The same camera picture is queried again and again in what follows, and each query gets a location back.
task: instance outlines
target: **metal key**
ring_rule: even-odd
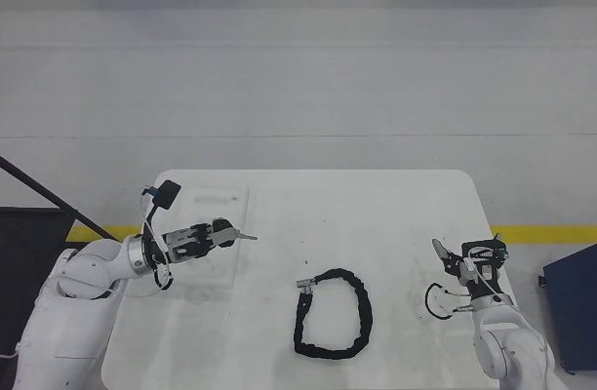
[[[222,229],[221,231],[210,233],[210,239],[212,240],[212,243],[214,243],[214,245],[218,246],[229,241],[235,241],[236,239],[257,240],[258,237],[243,234],[240,232],[239,229],[236,229],[235,227],[227,227],[226,229]]]

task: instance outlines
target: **white robotic arm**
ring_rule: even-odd
[[[158,202],[160,207],[170,207],[177,188],[169,202],[166,197]],[[148,227],[155,209],[141,235],[122,244],[94,241],[80,252],[60,255],[23,331],[15,390],[79,389],[107,345],[128,280],[154,273],[158,288],[165,290],[172,280],[160,283],[157,270],[167,261],[179,263],[229,247],[236,239],[256,239],[218,218],[167,233],[160,247]]]
[[[470,292],[470,304],[454,312],[472,312],[474,348],[485,374],[498,379],[502,390],[568,390],[554,372],[554,354],[543,335],[499,287],[498,270],[507,257],[504,243],[498,237],[465,243],[465,257],[437,240],[433,246],[445,271]]]

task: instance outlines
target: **yellow floor line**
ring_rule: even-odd
[[[103,226],[108,233],[123,241],[130,234],[139,234],[140,226]],[[66,237],[66,241],[77,243],[90,243],[100,239],[100,235],[86,226],[73,226]]]
[[[597,225],[492,226],[507,244],[596,244]]]
[[[114,237],[123,240],[130,234],[140,233],[140,226],[105,226]],[[492,226],[494,234],[502,234],[507,244],[595,244],[597,226],[542,226],[542,225],[504,225]],[[88,243],[100,238],[86,226],[73,226],[66,238],[70,242]]]

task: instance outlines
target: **white table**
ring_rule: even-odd
[[[498,388],[476,361],[471,316],[438,321],[422,306],[430,283],[458,288],[431,239],[459,252],[462,242],[491,237],[468,175],[184,170],[163,173],[156,184],[165,179],[181,184],[182,193],[248,187],[238,227],[259,240],[241,243],[231,289],[177,284],[150,298],[125,298],[102,367],[109,389]],[[187,219],[204,210],[180,193],[172,212]],[[162,229],[182,227],[166,215],[157,216]],[[335,267],[366,285],[370,344],[346,361],[297,355],[295,281]],[[512,295],[504,272],[500,283]],[[148,284],[134,281],[128,291]],[[314,288],[304,341],[344,348],[358,326],[356,297],[344,281]]]

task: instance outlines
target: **gray floor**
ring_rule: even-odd
[[[102,225],[173,168],[460,169],[490,224],[597,224],[597,0],[486,3],[0,0],[0,153]],[[512,248],[550,334],[575,249]]]

